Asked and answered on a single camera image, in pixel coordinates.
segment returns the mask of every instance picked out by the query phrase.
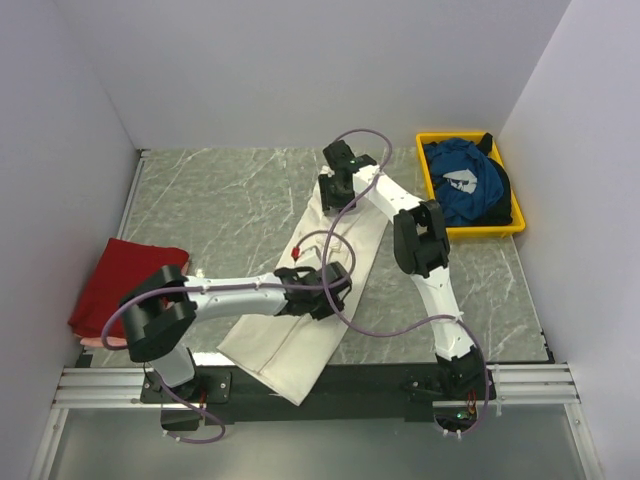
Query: white wall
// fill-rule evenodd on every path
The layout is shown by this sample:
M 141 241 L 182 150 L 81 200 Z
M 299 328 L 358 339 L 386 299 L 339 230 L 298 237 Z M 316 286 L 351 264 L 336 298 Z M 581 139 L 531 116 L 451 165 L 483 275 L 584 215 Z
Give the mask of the white wall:
M 499 131 L 569 0 L 55 0 L 137 147 Z
M 541 322 L 608 479 L 640 475 L 640 3 L 573 0 L 499 141 Z
M 24 478 L 62 366 L 66 321 L 116 232 L 135 150 L 50 0 L 0 14 L 0 465 Z

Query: white cloth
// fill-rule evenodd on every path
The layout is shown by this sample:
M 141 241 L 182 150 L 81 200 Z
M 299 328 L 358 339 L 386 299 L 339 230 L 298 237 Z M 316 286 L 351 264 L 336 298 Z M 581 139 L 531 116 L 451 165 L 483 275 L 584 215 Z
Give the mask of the white cloth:
M 332 221 L 322 212 L 320 191 L 316 185 L 278 267 L 294 266 L 291 249 L 298 239 L 313 230 L 328 229 Z M 344 314 L 349 319 L 353 318 L 360 301 L 386 224 L 387 219 L 382 212 L 363 199 L 354 211 L 342 218 L 335 230 L 351 243 L 357 256 L 352 275 L 353 290 L 345 299 Z M 321 251 L 324 242 L 325 236 L 317 235 L 307 240 L 302 250 L 317 247 Z M 346 269 L 351 265 L 349 250 L 337 238 L 331 241 L 328 258 L 328 262 L 335 261 Z M 300 405 L 346 330 L 347 326 L 335 315 L 322 320 L 314 320 L 309 315 L 244 315 L 218 346 L 218 350 L 273 391 Z

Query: yellow tray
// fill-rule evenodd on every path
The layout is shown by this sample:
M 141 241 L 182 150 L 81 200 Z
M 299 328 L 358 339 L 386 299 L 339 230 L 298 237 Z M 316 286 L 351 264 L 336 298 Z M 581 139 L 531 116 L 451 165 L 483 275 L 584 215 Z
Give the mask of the yellow tray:
M 427 157 L 424 154 L 423 145 L 431 142 L 442 142 L 452 137 L 459 137 L 464 140 L 469 140 L 474 143 L 478 143 L 485 132 L 436 132 L 436 133 L 419 133 L 416 135 L 416 154 L 422 167 L 422 173 L 424 175 L 424 184 L 427 189 L 427 196 L 430 199 L 435 199 L 436 195 L 433 191 L 433 184 L 431 183 L 431 174 L 429 173 L 429 165 L 427 164 Z M 493 142 L 493 149 L 491 150 L 491 158 L 504 167 L 502 158 L 496 142 Z M 469 238 L 469 237 L 507 237 L 524 230 L 526 223 L 518 205 L 518 200 L 511 189 L 511 218 L 513 222 L 511 225 L 504 225 L 501 227 L 447 227 L 447 235 L 449 238 Z

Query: marble table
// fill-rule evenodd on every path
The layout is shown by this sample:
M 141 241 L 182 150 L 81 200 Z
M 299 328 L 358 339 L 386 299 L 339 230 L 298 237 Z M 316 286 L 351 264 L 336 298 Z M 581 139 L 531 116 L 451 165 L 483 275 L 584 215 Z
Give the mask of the marble table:
M 368 151 L 380 159 L 382 152 Z M 244 277 L 275 267 L 324 164 L 321 149 L 201 149 L 143 152 L 121 237 L 175 246 L 191 255 L 189 274 Z M 387 173 L 425 197 L 415 148 L 399 149 Z M 513 240 L 451 244 L 451 279 L 464 321 L 492 362 L 547 361 L 545 340 Z M 397 267 L 387 227 L 355 322 L 391 331 L 426 312 Z M 199 323 L 185 336 L 194 352 L 215 352 L 237 317 Z M 434 361 L 433 333 L 422 327 L 395 338 L 348 331 L 331 363 Z M 126 352 L 96 351 L 91 366 L 131 366 Z

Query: red towel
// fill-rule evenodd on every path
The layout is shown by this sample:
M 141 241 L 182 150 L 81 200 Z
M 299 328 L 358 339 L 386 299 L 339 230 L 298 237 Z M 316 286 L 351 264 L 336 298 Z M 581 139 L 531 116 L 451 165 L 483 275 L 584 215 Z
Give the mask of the red towel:
M 152 247 L 110 238 L 69 319 L 73 333 L 99 337 L 122 297 L 164 265 L 184 267 L 189 254 L 179 248 Z M 119 320 L 110 336 L 124 338 Z

